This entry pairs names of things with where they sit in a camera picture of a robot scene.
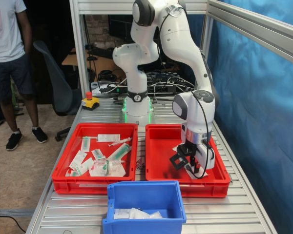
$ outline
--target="blue backdrop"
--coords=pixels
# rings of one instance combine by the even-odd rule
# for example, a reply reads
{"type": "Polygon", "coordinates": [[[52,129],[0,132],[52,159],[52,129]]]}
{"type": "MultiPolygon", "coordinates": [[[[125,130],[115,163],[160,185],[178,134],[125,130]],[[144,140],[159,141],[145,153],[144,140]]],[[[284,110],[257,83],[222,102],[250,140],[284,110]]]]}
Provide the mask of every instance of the blue backdrop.
{"type": "MultiPolygon", "coordinates": [[[[226,0],[293,25],[293,0],[226,0]]],[[[200,43],[201,16],[189,16],[200,43]]],[[[215,120],[279,233],[293,234],[293,64],[215,22],[209,67],[215,120]]]]}

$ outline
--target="dark shorts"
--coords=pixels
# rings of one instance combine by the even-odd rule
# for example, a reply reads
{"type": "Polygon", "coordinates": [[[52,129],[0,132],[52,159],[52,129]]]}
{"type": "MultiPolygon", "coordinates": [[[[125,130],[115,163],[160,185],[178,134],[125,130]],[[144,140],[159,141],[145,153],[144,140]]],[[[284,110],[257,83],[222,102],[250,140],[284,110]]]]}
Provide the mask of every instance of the dark shorts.
{"type": "Polygon", "coordinates": [[[13,61],[0,62],[0,101],[12,96],[10,77],[15,82],[20,94],[36,94],[28,55],[23,55],[13,61]]]}

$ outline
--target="black sneaker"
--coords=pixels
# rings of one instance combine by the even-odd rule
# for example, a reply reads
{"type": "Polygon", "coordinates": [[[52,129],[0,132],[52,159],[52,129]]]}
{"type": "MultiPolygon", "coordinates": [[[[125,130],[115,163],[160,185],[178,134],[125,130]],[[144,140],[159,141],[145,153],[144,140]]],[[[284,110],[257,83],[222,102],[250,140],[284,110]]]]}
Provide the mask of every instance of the black sneaker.
{"type": "Polygon", "coordinates": [[[20,133],[13,133],[11,137],[9,138],[9,142],[6,144],[6,150],[12,151],[17,148],[19,145],[19,142],[23,139],[23,135],[20,133]]]}
{"type": "Polygon", "coordinates": [[[32,131],[39,143],[45,143],[48,141],[48,136],[43,132],[41,127],[38,127],[36,130],[33,129],[32,131]]]}

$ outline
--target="wooden desk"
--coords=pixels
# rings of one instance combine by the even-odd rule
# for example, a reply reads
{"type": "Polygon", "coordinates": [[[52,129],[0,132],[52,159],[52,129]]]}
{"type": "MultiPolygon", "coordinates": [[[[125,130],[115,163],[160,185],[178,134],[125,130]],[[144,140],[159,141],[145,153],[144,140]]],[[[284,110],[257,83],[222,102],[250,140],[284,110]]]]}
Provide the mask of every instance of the wooden desk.
{"type": "MultiPolygon", "coordinates": [[[[86,63],[87,68],[90,68],[90,62],[91,62],[91,70],[94,70],[93,61],[88,61],[87,58],[89,57],[88,50],[85,50],[86,55],[86,63]]],[[[118,78],[121,77],[121,80],[123,80],[126,75],[125,72],[117,66],[112,59],[109,58],[103,58],[99,56],[94,56],[97,58],[94,62],[96,63],[97,73],[99,74],[102,70],[110,70],[113,71],[113,74],[115,74],[118,78]]],[[[76,55],[67,55],[67,57],[62,62],[62,65],[69,65],[69,66],[78,66],[77,62],[77,56],[76,55]]]]}

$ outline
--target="white t-shirt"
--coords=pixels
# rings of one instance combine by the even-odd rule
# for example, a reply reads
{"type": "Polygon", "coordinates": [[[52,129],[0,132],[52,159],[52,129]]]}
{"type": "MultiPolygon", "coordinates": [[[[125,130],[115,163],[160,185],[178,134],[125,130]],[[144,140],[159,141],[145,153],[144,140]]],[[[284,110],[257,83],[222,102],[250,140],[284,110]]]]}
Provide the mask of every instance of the white t-shirt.
{"type": "Polygon", "coordinates": [[[0,62],[25,54],[15,13],[26,10],[23,0],[0,0],[0,62]]]}

